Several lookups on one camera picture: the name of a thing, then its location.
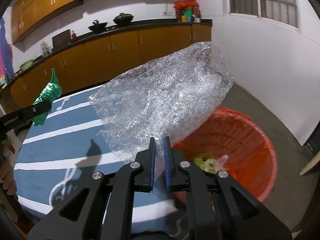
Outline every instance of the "striped tablecloth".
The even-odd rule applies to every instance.
[[[21,205],[40,218],[82,178],[94,171],[112,173],[124,165],[99,134],[103,126],[88,100],[98,88],[54,101],[44,126],[32,125],[22,144],[14,171],[17,194]],[[151,193],[135,193],[133,206],[132,233],[164,231],[179,239],[188,237],[186,209],[176,207],[164,174]]]

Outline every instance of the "concrete floor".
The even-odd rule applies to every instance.
[[[263,104],[234,84],[221,106],[249,115],[270,138],[277,154],[278,175],[264,205],[290,230],[301,221],[310,203],[319,172],[300,176],[301,169],[313,158],[301,147],[284,124]]]

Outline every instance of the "trash bin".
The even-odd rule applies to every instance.
[[[242,186],[263,202],[275,183],[277,160],[265,133],[246,114],[218,107],[208,120],[180,143],[173,146],[192,161],[199,153],[229,158],[224,167]],[[185,193],[176,192],[184,203]]]

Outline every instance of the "black countertop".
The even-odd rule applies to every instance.
[[[192,25],[192,24],[200,24],[200,25],[212,26],[212,20],[211,19],[201,19],[200,23],[194,23],[194,22],[182,23],[182,22],[177,22],[176,19],[143,20],[143,21],[131,22],[130,24],[127,24],[127,25],[112,25],[112,26],[106,27],[106,31],[101,32],[101,33],[96,33],[96,32],[85,33],[83,35],[78,36],[77,37],[77,41],[65,46],[64,48],[55,50],[50,55],[48,55],[46,57],[42,57],[42,56],[38,57],[36,59],[36,61],[32,64],[31,67],[29,67],[26,71],[22,72],[17,77],[12,79],[3,90],[8,89],[18,78],[22,77],[24,74],[28,73],[33,68],[35,68],[38,65],[40,65],[41,63],[45,62],[50,57],[52,57],[52,56],[54,56],[54,55],[56,55],[56,54],[58,54],[60,52],[63,52],[66,49],[70,49],[70,48],[72,48],[74,46],[86,43],[86,42],[88,42],[90,40],[93,40],[93,39],[96,39],[96,38],[100,38],[100,37],[103,37],[103,36],[106,36],[106,35],[110,35],[110,34],[115,34],[115,33],[120,33],[120,32],[124,32],[124,31],[130,31],[130,30],[136,30],[136,29],[141,29],[141,28],[145,28],[145,27],[172,26],[172,25]]]

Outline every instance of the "metal screw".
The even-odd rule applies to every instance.
[[[138,162],[130,163],[130,167],[133,169],[136,169],[136,168],[140,167],[140,163],[138,163]]]
[[[226,171],[219,171],[219,172],[218,172],[218,176],[219,176],[220,178],[226,178],[226,177],[229,176],[229,174],[228,174]]]
[[[96,172],[92,173],[92,178],[93,179],[101,179],[101,177],[102,177],[102,173],[99,172],[99,171],[96,171]]]
[[[180,162],[180,166],[182,168],[187,168],[190,166],[190,162],[187,162],[187,161]]]

